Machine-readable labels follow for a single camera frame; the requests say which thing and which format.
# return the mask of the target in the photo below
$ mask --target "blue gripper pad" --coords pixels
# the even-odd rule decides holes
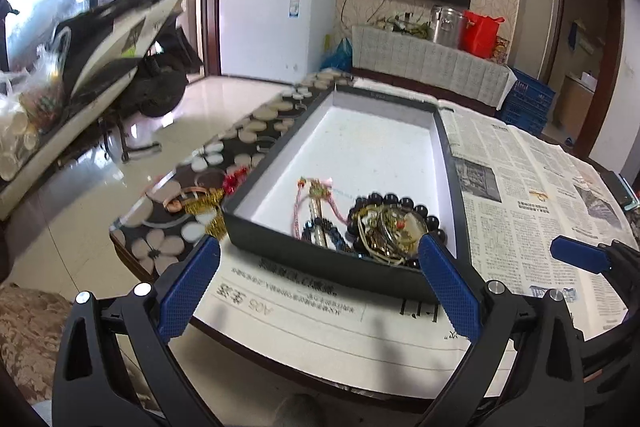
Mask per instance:
[[[220,245],[211,237],[190,260],[160,304],[158,333],[165,344],[184,333],[218,266]]]
[[[473,344],[480,337],[480,304],[431,235],[423,235],[418,247],[420,269],[442,304],[456,333]]]
[[[591,273],[602,273],[611,269],[607,253],[599,247],[593,247],[559,235],[551,242],[551,257]]]

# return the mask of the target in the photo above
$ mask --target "metal screw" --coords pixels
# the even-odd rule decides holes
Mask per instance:
[[[78,295],[76,295],[76,302],[78,304],[84,304],[90,298],[91,298],[91,293],[89,293],[89,292],[80,292]]]
[[[559,289],[551,288],[549,290],[549,297],[551,297],[554,301],[560,302],[564,300],[564,295]]]
[[[504,293],[505,290],[504,284],[502,284],[500,281],[489,281],[486,287],[489,288],[489,291],[491,293],[494,293],[496,295]]]
[[[151,285],[148,282],[141,282],[135,288],[133,288],[133,293],[135,293],[138,297],[149,295],[150,291]]]

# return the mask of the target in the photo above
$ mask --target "stainless steel pot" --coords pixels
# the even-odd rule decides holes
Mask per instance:
[[[468,19],[458,10],[446,6],[431,8],[430,40],[447,48],[460,49]]]

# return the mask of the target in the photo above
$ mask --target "doorway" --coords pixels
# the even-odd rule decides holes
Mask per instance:
[[[561,0],[543,136],[588,158],[609,109],[622,53],[623,0]]]

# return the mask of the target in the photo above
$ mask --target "plastic bag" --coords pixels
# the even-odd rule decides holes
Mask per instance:
[[[9,182],[38,145],[38,130],[17,101],[10,76],[0,74],[6,95],[0,94],[0,178]]]
[[[62,72],[70,43],[70,30],[64,28],[49,48],[38,47],[33,72],[20,84],[18,97],[39,132],[46,133],[58,121],[65,100]]]
[[[0,73],[0,84],[5,87],[0,91],[0,178],[6,182],[15,178],[36,152],[40,135],[49,131],[62,113],[62,71],[69,35],[63,30],[49,49],[40,46],[31,73]]]
[[[320,69],[324,70],[325,68],[335,68],[336,70],[349,73],[351,71],[352,60],[353,48],[351,47],[349,39],[345,38],[340,41],[340,44],[338,44],[334,53],[325,58]]]

